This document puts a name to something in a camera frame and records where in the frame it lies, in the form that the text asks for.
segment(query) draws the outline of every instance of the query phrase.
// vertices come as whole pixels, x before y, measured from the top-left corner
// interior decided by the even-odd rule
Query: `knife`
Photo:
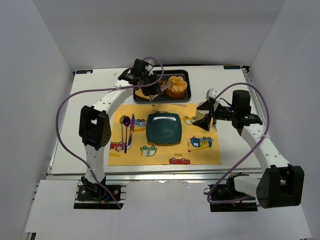
[[[126,149],[129,149],[131,146],[132,133],[134,132],[134,129],[135,129],[135,115],[132,114],[131,125],[130,125],[130,135],[129,135],[128,145],[126,146]]]

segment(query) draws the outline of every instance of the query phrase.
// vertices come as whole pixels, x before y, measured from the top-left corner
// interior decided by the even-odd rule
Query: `black label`
[[[241,69],[239,65],[229,65],[229,66],[223,66],[224,69],[230,70],[230,69]]]
[[[77,70],[75,74],[92,74],[93,70]]]

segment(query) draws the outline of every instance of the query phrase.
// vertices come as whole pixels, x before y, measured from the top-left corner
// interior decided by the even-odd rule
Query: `purple spoon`
[[[128,135],[128,126],[130,125],[130,123],[131,123],[130,117],[125,116],[124,119],[123,119],[123,125],[126,126],[126,129],[125,129],[125,145],[124,145],[124,153],[125,154],[127,153],[127,135]]]

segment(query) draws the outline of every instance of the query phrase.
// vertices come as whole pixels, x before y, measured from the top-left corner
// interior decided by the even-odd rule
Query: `spoon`
[[[123,124],[126,126],[126,130],[125,130],[125,145],[124,145],[124,153],[127,153],[127,136],[128,136],[128,126],[130,125],[130,117],[125,116],[123,119]]]
[[[124,143],[124,130],[123,130],[123,123],[126,115],[122,115],[119,119],[119,123],[121,124],[121,142]]]

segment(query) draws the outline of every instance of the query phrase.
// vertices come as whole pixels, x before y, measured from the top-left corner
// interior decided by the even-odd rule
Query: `tray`
[[[156,76],[159,78],[161,75],[161,71],[153,71],[156,73]],[[148,104],[148,103],[163,103],[163,102],[170,102],[170,103],[186,103],[191,98],[191,89],[190,89],[190,81],[189,81],[189,74],[186,70],[164,70],[162,80],[168,80],[172,76],[182,77],[185,82],[188,83],[188,86],[186,88],[185,95],[183,98],[180,99],[173,99],[170,98],[164,93],[164,95],[157,96],[154,100],[143,100],[141,98],[138,98],[135,94],[133,94],[133,100],[138,104]]]

